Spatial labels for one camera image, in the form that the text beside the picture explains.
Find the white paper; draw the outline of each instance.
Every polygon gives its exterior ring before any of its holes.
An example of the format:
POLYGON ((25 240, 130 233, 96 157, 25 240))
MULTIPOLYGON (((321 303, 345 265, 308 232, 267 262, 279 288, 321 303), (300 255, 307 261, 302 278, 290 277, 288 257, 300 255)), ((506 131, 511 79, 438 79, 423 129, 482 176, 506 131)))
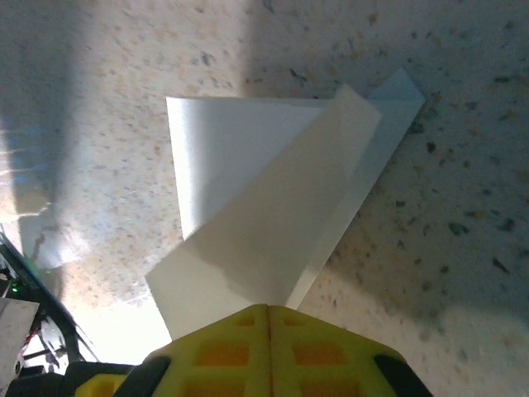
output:
POLYGON ((147 280, 172 338, 299 305, 424 101, 403 71, 370 98, 168 98, 186 240, 147 280))

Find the paper sheet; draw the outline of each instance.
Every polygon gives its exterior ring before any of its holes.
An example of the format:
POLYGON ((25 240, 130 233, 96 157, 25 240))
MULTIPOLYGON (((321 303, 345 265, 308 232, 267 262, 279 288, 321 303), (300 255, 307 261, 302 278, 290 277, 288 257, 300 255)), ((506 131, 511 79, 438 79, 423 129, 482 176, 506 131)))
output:
POLYGON ((296 308, 424 98, 168 98, 185 241, 147 281, 172 338, 256 303, 296 308))

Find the speckled floor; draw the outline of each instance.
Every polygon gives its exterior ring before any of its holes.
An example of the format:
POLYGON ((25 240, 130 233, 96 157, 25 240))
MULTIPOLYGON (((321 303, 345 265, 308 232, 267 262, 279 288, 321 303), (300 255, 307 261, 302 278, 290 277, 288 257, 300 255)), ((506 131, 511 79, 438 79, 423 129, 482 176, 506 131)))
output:
POLYGON ((180 241, 165 96, 367 94, 403 66, 427 105, 300 309, 396 348, 434 395, 527 396, 528 10, 4 0, 0 193, 50 204, 3 226, 104 359, 139 361, 167 340, 143 276, 180 241))

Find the yellow 3d-printed part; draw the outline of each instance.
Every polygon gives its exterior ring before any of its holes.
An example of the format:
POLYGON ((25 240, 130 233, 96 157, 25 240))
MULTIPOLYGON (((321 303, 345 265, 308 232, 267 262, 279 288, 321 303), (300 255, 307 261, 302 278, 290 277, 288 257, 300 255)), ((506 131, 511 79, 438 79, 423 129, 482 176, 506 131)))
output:
POLYGON ((396 396, 374 357, 393 349, 295 310, 256 305, 153 352, 153 397, 396 396))
POLYGON ((112 397, 126 375, 99 374, 83 383, 75 391, 75 397, 112 397))

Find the floor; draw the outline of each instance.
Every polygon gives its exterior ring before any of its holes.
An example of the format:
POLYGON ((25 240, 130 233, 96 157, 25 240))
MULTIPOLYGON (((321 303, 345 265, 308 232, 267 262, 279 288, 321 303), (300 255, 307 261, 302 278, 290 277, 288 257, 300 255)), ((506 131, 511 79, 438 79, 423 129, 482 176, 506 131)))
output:
POLYGON ((300 310, 436 396, 528 396, 527 21, 523 0, 4 0, 3 227, 102 358, 138 362, 168 340, 144 275, 181 241, 165 96, 367 94, 404 67, 427 104, 300 310))

